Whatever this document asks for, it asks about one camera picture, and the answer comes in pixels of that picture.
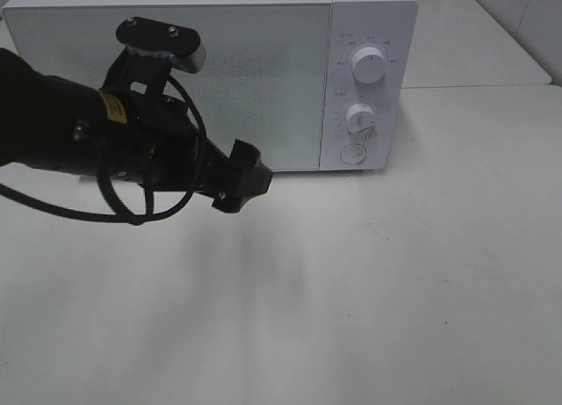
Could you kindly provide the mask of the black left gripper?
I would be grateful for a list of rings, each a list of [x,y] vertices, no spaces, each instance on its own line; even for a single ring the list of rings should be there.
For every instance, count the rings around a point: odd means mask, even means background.
[[[133,127],[129,162],[140,171],[145,212],[154,213],[156,192],[180,192],[168,214],[179,212],[195,193],[211,198],[223,213],[237,213],[269,190],[273,172],[245,141],[235,141],[225,155],[208,138],[198,108],[171,70],[168,60],[123,50],[102,85],[121,101]]]

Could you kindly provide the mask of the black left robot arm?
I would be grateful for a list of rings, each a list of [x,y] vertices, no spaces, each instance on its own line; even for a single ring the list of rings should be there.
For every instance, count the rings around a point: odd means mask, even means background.
[[[3,186],[24,206],[80,221],[140,225],[160,221],[158,192],[178,192],[180,206],[194,194],[224,213],[237,213],[265,194],[272,172],[253,145],[236,141],[229,154],[208,138],[191,97],[179,89],[163,60],[122,53],[98,89],[35,71],[1,52],[1,162],[94,177],[109,213],[51,205]]]

